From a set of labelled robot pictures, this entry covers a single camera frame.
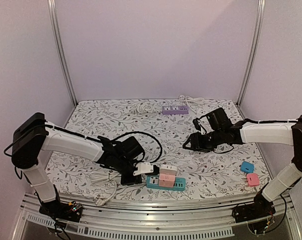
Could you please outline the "purple power strip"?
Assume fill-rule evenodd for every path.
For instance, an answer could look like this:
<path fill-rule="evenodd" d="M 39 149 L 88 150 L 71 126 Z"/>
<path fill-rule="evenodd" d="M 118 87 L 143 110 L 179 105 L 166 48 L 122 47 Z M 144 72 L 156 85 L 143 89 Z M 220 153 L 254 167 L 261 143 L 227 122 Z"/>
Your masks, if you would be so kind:
<path fill-rule="evenodd" d="M 175 106 L 175 105 L 167 105 L 162 107 L 162 114 L 163 115 L 186 115 L 189 114 L 189 107 L 186 105 L 181 105 L 181 106 Z"/>

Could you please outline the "pink plug adapter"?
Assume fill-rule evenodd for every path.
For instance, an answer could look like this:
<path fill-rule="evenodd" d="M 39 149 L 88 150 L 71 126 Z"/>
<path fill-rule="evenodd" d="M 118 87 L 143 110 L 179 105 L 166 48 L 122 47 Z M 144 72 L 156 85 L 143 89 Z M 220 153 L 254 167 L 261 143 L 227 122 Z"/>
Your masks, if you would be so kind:
<path fill-rule="evenodd" d="M 247 174 L 246 180 L 249 187 L 259 186 L 259 177 L 256 173 Z"/>

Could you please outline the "white power strip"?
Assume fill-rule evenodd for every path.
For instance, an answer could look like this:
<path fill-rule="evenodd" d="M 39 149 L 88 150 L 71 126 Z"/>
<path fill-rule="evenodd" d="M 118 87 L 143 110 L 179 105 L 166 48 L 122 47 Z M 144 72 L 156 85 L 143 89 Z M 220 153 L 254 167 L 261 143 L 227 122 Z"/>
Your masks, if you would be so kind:
<path fill-rule="evenodd" d="M 211 112 L 211 110 L 207 110 L 207 109 L 198 109 L 197 111 L 196 111 L 196 117 L 197 118 L 204 118 L 204 117 L 206 117 L 206 115 L 208 114 L 208 113 L 210 113 Z"/>

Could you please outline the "teal power strip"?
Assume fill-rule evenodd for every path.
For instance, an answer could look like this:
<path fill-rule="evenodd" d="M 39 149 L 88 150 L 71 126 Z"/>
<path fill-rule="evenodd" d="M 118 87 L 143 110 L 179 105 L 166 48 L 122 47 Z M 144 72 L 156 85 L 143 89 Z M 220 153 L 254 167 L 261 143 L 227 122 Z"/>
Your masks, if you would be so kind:
<path fill-rule="evenodd" d="M 175 178 L 174 181 L 166 181 L 159 176 L 147 176 L 146 187 L 149 189 L 169 190 L 169 191 L 184 191 L 186 188 L 186 179 Z"/>

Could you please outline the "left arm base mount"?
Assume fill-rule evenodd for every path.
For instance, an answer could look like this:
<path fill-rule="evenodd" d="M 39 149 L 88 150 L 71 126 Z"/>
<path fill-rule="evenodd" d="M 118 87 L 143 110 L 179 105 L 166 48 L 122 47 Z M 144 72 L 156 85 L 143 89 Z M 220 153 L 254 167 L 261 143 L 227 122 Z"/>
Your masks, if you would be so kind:
<path fill-rule="evenodd" d="M 69 203 L 61 202 L 58 190 L 55 185 L 53 186 L 56 194 L 53 201 L 43 202 L 41 198 L 37 196 L 41 204 L 39 212 L 54 220 L 62 219 L 79 223 L 82 217 L 83 205 L 76 201 L 71 201 Z"/>

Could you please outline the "blue plug adapter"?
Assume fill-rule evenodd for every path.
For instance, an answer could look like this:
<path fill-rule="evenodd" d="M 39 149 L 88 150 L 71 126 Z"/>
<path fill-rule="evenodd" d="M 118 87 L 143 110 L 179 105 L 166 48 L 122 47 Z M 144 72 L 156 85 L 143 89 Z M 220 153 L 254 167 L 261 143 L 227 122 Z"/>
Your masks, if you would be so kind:
<path fill-rule="evenodd" d="M 243 161 L 241 166 L 240 166 L 240 170 L 244 173 L 254 173 L 254 165 L 252 163 Z"/>

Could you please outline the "pink cube socket adapter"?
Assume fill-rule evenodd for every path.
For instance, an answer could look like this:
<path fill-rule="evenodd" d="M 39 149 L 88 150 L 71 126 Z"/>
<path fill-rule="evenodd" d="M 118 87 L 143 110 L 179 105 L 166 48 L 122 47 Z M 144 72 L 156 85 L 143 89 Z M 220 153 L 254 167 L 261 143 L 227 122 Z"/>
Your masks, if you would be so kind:
<path fill-rule="evenodd" d="M 175 184 L 175 179 L 175 175 L 160 174 L 158 184 L 160 187 L 173 188 Z"/>

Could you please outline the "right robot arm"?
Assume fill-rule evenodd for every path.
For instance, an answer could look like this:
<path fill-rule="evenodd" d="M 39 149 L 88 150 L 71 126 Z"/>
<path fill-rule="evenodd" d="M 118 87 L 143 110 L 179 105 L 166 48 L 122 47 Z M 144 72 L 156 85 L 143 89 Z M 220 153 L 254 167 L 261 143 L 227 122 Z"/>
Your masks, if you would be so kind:
<path fill-rule="evenodd" d="M 286 120 L 243 119 L 232 123 L 223 108 L 204 115 L 211 131 L 192 133 L 183 148 L 213 152 L 220 145 L 255 143 L 260 146 L 274 177 L 254 197 L 249 213 L 260 218 L 271 203 L 302 179 L 302 115 Z"/>

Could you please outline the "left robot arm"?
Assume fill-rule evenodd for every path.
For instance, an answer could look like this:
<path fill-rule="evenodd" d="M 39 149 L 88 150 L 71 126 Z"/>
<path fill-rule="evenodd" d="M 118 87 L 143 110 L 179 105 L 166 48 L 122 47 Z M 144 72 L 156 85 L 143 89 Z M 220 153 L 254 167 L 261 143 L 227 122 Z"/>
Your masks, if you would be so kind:
<path fill-rule="evenodd" d="M 65 206 L 39 160 L 40 153 L 44 151 L 75 155 L 117 171 L 124 186 L 142 182 L 141 176 L 134 172 L 136 158 L 144 154 L 144 150 L 133 136 L 122 142 L 103 136 L 85 136 L 49 123 L 41 112 L 33 114 L 15 130 L 13 142 L 7 149 L 12 151 L 9 157 L 13 165 L 22 171 L 46 210 L 54 217 L 61 217 Z"/>

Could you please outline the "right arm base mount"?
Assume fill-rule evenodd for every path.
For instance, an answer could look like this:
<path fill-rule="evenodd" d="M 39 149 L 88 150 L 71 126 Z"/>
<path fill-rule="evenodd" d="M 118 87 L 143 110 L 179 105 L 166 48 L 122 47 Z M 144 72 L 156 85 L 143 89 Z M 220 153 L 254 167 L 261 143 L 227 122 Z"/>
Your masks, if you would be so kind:
<path fill-rule="evenodd" d="M 273 202 L 266 200 L 259 192 L 253 199 L 253 203 L 236 205 L 232 209 L 232 217 L 236 223 L 247 222 L 264 218 L 264 220 L 248 224 L 248 229 L 255 235 L 265 234 L 274 220 L 276 213 Z"/>

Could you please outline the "white plug adapter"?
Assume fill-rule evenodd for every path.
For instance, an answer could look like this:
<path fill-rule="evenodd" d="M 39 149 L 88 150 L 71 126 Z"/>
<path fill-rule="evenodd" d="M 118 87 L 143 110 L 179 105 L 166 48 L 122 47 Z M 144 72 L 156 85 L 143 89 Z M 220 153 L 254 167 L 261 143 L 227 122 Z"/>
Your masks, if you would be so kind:
<path fill-rule="evenodd" d="M 159 172 L 160 174 L 175 176 L 177 175 L 178 167 L 168 164 L 161 164 L 159 167 Z"/>

